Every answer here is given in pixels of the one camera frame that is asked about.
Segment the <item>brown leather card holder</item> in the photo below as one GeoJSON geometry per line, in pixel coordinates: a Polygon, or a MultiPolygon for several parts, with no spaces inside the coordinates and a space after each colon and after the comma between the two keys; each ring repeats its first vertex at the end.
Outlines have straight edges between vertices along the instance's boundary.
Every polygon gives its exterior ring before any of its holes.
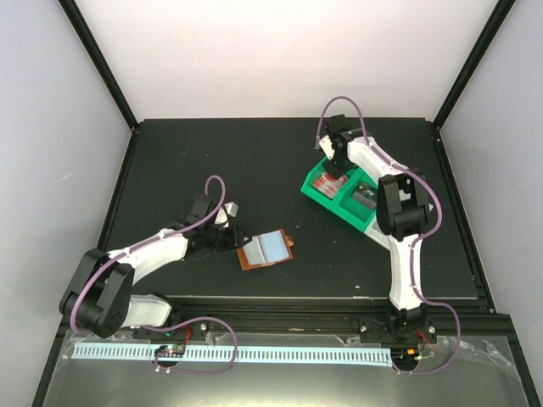
{"type": "Polygon", "coordinates": [[[255,270],[280,264],[294,258],[294,240],[284,229],[253,236],[237,249],[241,269],[255,270]]]}

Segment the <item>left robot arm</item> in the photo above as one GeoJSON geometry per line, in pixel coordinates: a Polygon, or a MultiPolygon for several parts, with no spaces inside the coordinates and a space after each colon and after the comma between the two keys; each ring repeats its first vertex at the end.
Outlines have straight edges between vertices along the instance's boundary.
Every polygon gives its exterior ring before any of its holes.
{"type": "Polygon", "coordinates": [[[169,263],[203,252],[241,248],[248,238],[235,221],[238,205],[198,195],[183,222],[175,221],[130,247],[83,254],[59,302],[74,331],[107,338],[122,328],[146,326],[163,338],[182,329],[181,316],[162,294],[134,294],[133,287],[169,263]]]}

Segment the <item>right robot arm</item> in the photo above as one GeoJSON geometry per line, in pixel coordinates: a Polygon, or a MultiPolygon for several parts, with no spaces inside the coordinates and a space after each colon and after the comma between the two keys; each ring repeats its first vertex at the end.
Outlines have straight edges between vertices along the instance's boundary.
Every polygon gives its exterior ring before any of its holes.
{"type": "Polygon", "coordinates": [[[419,182],[424,175],[398,163],[342,114],[327,120],[326,131],[319,146],[327,156],[327,171],[336,177],[357,167],[377,183],[376,222],[391,261],[385,329],[394,341],[405,342],[426,322],[420,252],[431,211],[428,192],[419,182]]]}

